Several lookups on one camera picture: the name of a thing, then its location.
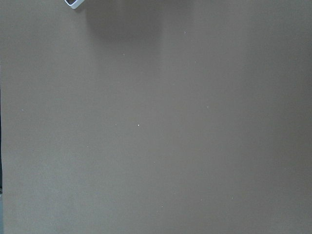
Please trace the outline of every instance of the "white object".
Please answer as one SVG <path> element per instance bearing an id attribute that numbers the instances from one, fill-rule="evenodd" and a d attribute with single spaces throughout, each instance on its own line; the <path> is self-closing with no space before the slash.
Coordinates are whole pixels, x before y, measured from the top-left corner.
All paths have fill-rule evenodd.
<path id="1" fill-rule="evenodd" d="M 68 3 L 67 0 L 65 0 L 65 2 L 67 3 L 67 5 L 69 5 L 71 8 L 76 9 L 77 7 L 79 7 L 80 4 L 83 3 L 84 0 L 75 0 L 73 3 Z"/>

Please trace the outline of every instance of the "gray background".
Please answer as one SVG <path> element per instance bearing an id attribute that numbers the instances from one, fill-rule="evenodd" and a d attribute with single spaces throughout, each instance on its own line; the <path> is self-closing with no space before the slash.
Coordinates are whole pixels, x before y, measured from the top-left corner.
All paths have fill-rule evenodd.
<path id="1" fill-rule="evenodd" d="M 312 233 L 312 2 L 1 0 L 6 234 Z"/>

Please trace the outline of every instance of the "small white object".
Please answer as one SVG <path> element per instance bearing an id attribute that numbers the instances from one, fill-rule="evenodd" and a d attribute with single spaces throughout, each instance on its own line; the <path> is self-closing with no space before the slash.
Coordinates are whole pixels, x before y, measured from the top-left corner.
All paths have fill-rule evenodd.
<path id="1" fill-rule="evenodd" d="M 84 0 L 75 0 L 73 3 L 68 3 L 67 0 L 65 0 L 65 2 L 67 3 L 67 5 L 69 5 L 71 8 L 76 9 L 77 7 L 80 6 L 80 4 L 82 4 L 84 2 Z"/>

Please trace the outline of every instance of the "gray surface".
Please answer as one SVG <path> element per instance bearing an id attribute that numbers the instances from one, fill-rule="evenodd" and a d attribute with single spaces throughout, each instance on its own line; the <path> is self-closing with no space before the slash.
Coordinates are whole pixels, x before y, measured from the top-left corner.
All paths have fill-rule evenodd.
<path id="1" fill-rule="evenodd" d="M 0 22 L 6 234 L 312 233 L 311 1 L 2 0 Z"/>
<path id="2" fill-rule="evenodd" d="M 3 203 L 2 194 L 0 194 L 0 234 L 3 234 Z"/>

